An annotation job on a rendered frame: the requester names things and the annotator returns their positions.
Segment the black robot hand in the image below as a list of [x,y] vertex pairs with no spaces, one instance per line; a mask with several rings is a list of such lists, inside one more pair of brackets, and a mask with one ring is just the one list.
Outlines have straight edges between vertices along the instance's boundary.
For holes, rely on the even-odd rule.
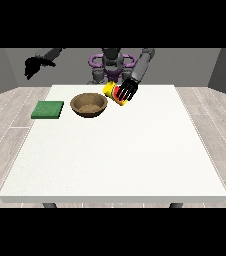
[[138,82],[132,78],[126,79],[116,94],[120,101],[130,101],[138,90]]
[[25,73],[27,79],[30,79],[33,75],[35,75],[41,66],[52,66],[55,67],[56,64],[47,59],[30,57],[25,61]]

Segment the yellow cup with melon print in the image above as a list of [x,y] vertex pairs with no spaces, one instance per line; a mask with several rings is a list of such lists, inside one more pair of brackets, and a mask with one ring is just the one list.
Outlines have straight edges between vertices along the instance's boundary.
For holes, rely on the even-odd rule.
[[103,94],[109,98],[111,98],[113,101],[115,101],[118,105],[123,106],[127,103],[127,101],[122,100],[120,101],[117,97],[117,92],[119,90],[119,87],[113,82],[108,82],[104,88],[103,88]]

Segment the brown wooden bowl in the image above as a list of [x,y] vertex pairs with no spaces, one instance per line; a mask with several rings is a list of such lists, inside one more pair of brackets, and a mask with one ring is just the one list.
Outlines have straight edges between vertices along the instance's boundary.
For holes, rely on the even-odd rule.
[[98,93],[82,93],[70,102],[72,110],[84,118],[99,116],[107,107],[107,98]]

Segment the green square pad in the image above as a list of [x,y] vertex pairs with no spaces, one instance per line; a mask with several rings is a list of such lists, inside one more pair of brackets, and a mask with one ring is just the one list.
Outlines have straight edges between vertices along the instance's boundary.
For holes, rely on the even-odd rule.
[[63,101],[39,101],[31,114],[31,118],[58,119],[63,106]]

